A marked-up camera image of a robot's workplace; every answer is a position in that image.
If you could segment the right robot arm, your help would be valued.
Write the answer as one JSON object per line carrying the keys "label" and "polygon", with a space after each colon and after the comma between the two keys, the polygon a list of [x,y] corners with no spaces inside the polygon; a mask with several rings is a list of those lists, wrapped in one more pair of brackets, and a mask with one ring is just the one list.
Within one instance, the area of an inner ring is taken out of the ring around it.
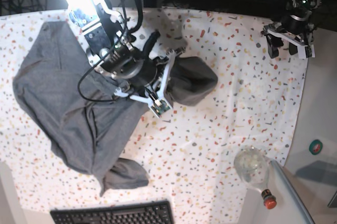
{"label": "right robot arm", "polygon": [[149,96],[164,94],[171,70],[171,58],[169,55],[150,58],[160,32],[153,32],[142,50],[133,46],[132,34],[140,29],[143,21],[140,0],[135,0],[138,20],[133,28],[127,26],[126,10],[113,10],[108,7],[106,0],[66,2],[70,20],[81,28],[89,45],[87,58],[92,69],[126,85],[116,90],[117,96],[124,96],[129,88],[142,89]]}

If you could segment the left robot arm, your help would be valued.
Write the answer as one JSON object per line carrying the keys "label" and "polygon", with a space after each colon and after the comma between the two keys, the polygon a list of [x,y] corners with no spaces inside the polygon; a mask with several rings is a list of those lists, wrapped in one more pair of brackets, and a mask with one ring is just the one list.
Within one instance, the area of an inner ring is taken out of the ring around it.
{"label": "left robot arm", "polygon": [[297,54],[300,59],[315,57],[311,16],[320,5],[321,0],[289,0],[285,12],[263,27],[261,34],[266,38],[270,58],[279,56],[285,41],[289,42],[290,55]]}

